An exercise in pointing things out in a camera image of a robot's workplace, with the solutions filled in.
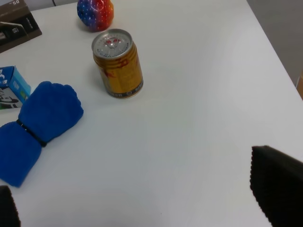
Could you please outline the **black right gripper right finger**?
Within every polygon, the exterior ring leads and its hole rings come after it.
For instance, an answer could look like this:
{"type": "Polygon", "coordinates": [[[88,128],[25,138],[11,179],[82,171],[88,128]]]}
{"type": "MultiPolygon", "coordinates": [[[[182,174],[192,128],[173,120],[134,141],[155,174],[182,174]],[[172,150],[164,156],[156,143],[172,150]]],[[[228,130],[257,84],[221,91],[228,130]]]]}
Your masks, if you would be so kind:
{"type": "Polygon", "coordinates": [[[274,227],[303,225],[303,164],[270,146],[253,146],[250,189],[274,227]]]}

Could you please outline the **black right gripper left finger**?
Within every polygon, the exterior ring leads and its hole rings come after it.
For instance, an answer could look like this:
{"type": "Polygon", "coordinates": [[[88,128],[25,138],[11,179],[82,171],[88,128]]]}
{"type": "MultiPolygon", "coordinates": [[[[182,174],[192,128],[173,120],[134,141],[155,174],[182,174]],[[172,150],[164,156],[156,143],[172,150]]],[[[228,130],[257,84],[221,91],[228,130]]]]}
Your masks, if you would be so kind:
{"type": "Polygon", "coordinates": [[[21,221],[8,186],[0,187],[0,227],[21,227],[21,221]]]}

